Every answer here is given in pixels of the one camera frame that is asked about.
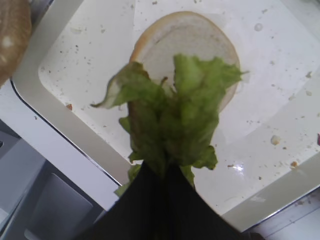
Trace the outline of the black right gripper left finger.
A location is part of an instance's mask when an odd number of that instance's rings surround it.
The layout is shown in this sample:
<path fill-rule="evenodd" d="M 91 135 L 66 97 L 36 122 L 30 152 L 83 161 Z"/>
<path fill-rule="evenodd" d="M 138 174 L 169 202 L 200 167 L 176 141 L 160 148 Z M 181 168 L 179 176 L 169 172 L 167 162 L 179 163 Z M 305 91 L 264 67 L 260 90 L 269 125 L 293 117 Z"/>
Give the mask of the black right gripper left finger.
<path fill-rule="evenodd" d="M 89 230 L 87 240 L 168 240 L 160 179 L 143 163 L 129 188 Z"/>

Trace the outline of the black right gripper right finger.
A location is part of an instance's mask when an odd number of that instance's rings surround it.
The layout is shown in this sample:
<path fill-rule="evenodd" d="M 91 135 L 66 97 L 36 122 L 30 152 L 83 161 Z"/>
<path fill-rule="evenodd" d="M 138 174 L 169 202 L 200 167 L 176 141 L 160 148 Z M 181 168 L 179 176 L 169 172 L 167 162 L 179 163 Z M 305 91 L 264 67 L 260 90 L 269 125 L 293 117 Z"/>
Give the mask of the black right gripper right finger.
<path fill-rule="evenodd" d="M 190 185 L 182 170 L 170 165 L 163 182 L 171 240 L 244 240 Z"/>

